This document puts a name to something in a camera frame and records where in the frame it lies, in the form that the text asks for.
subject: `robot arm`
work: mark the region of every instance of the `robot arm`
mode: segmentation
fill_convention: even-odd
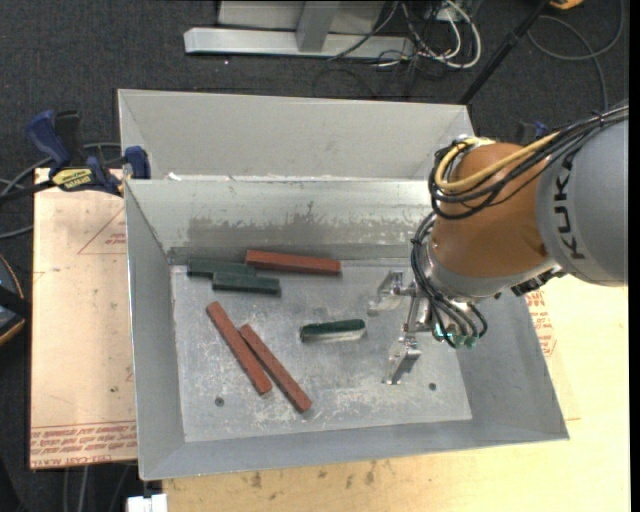
[[[626,283],[628,117],[627,103],[526,147],[473,137],[437,154],[411,258],[434,336],[470,346],[487,330],[476,303],[555,275]]]

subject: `cardboard sheet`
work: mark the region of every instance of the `cardboard sheet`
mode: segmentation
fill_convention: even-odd
[[[31,469],[137,456],[124,201],[35,196]]]

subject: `red wooden block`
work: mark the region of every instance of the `red wooden block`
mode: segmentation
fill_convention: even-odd
[[[227,345],[229,345],[233,355],[236,356],[256,391],[261,395],[269,391],[273,387],[271,380],[269,380],[269,377],[260,366],[256,356],[249,350],[249,347],[220,303],[212,302],[209,304],[207,306],[207,314],[220,332],[220,335],[227,342]]]
[[[302,272],[306,274],[337,275],[341,265],[338,260],[297,256],[278,252],[256,251],[250,249],[244,259],[245,264],[267,270],[283,270],[286,272]]]
[[[250,325],[246,324],[240,327],[239,332],[293,406],[299,412],[308,410],[312,405],[311,400],[286,368],[282,366],[282,363],[269,350],[269,347],[264,344],[260,336],[256,334]]]

